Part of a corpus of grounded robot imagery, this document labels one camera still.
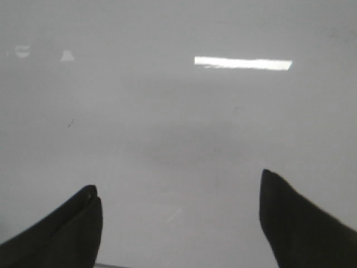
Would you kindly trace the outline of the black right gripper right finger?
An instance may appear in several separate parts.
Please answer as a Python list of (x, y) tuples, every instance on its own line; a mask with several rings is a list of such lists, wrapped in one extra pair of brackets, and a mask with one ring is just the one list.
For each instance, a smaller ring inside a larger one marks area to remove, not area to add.
[(278, 267), (356, 267), (356, 231), (262, 171), (259, 221)]

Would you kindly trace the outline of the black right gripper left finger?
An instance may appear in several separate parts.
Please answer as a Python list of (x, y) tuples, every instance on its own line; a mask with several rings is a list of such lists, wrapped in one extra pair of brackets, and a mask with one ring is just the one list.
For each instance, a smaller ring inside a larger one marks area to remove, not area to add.
[(94, 267), (103, 228), (102, 201), (86, 185), (33, 226), (1, 243), (1, 267)]

